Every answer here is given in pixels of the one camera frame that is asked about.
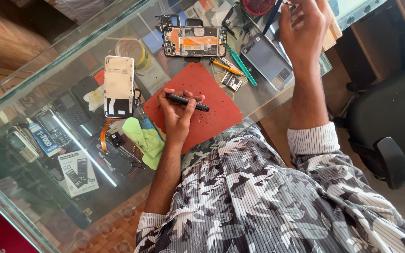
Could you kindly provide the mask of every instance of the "chair armrest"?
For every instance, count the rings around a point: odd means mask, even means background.
[[[373,144],[387,185],[392,190],[405,186],[405,155],[391,137],[385,137]]]

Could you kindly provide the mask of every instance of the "leaf print shirt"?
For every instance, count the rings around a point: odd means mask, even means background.
[[[333,123],[288,131],[297,170],[253,131],[183,170],[170,211],[142,214],[136,252],[405,252],[405,221]]]

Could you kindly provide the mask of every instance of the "man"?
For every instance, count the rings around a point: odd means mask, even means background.
[[[326,0],[283,6],[280,38],[295,73],[288,140],[292,164],[259,134],[234,138],[184,168],[180,151],[195,103],[159,95],[166,144],[140,218],[136,252],[405,252],[405,221],[339,148],[326,113],[318,58],[331,23]],[[165,92],[191,98],[172,104]]]

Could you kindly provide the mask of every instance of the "red basket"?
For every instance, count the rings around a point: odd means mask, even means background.
[[[253,15],[265,14],[274,4],[275,0],[242,0],[246,10]]]

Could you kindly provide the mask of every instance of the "microfiber cloth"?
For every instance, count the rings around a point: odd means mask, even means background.
[[[154,129],[141,129],[139,120],[128,118],[122,127],[124,134],[143,153],[143,162],[151,169],[157,170],[165,143],[159,139]]]

